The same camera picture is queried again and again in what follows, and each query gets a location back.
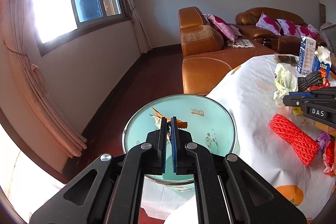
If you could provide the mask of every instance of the milk carton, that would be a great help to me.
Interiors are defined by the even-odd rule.
[[[297,71],[301,75],[307,75],[312,72],[315,57],[316,41],[311,37],[301,37],[300,55],[297,65]]]
[[[317,51],[315,51],[312,71],[319,70],[321,72],[322,78],[328,78],[330,67],[330,51],[323,46],[318,46]]]

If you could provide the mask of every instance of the leather sofa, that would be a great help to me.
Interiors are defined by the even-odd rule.
[[[254,48],[228,47],[197,7],[179,10],[183,51],[182,77],[186,94],[207,95],[224,76],[254,56],[275,51],[253,41]]]
[[[263,41],[264,38],[269,38],[271,40],[272,49],[278,53],[299,55],[300,38],[276,35],[271,31],[256,26],[262,13],[274,20],[285,19],[292,21],[295,25],[307,26],[307,23],[294,13],[273,8],[258,7],[236,16],[236,24],[241,33],[258,42]],[[316,46],[327,46],[327,44],[321,38],[317,38]]]

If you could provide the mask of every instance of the floral pillow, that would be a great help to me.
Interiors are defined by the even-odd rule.
[[[256,26],[269,30],[276,35],[280,35],[281,26],[279,23],[264,13],[261,14],[261,17]]]
[[[285,19],[277,19],[277,21],[280,23],[284,35],[287,35],[289,37],[301,37],[293,22]]]
[[[300,36],[313,38],[313,36],[310,33],[310,30],[308,29],[308,26],[300,26],[300,25],[295,25],[295,26]]]
[[[237,39],[238,37],[242,37],[242,36],[243,36],[243,35],[240,33],[239,29],[238,29],[236,26],[234,26],[234,25],[232,25],[232,24],[229,24],[229,26],[230,26],[230,28],[233,30],[234,34],[236,35],[236,39]]]
[[[214,16],[214,15],[209,15],[205,14],[203,15],[205,18],[207,18],[214,26],[215,29],[217,29],[223,36],[227,37],[230,41],[234,42],[236,39],[236,35],[232,28],[221,18]]]
[[[313,38],[317,38],[319,36],[319,30],[317,30],[313,25],[309,24],[308,30]]]

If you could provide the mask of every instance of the table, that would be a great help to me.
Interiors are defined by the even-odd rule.
[[[272,117],[282,111],[273,100],[277,90],[276,65],[273,55],[253,57],[229,72],[207,97],[223,105],[235,120],[239,157],[292,201],[306,218],[313,219],[335,189],[335,178],[323,174],[320,157],[305,167],[293,148],[269,128]],[[313,139],[321,132],[308,118],[291,115],[291,119]],[[196,200],[191,198],[165,223],[179,224],[188,219],[188,223],[196,224],[195,215]]]

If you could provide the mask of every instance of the baseboard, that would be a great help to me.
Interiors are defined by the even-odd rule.
[[[137,59],[137,61],[130,67],[130,69],[124,74],[124,76],[120,79],[116,86],[111,90],[110,94],[105,98],[103,103],[100,105],[96,113],[93,115],[92,119],[83,130],[82,136],[87,139],[87,144],[89,144],[93,140],[95,128],[97,128],[100,121],[104,117],[106,110],[111,105],[113,105],[117,98],[122,97],[123,93],[127,90],[127,87],[130,86],[130,84],[138,75],[139,71],[142,68],[142,65],[146,62],[146,60],[148,58],[167,56],[178,53],[181,53],[181,44],[153,48],[147,53],[142,54]],[[64,165],[62,175],[67,179],[71,180],[76,175],[74,174],[74,170],[79,160],[80,157],[69,158]]]

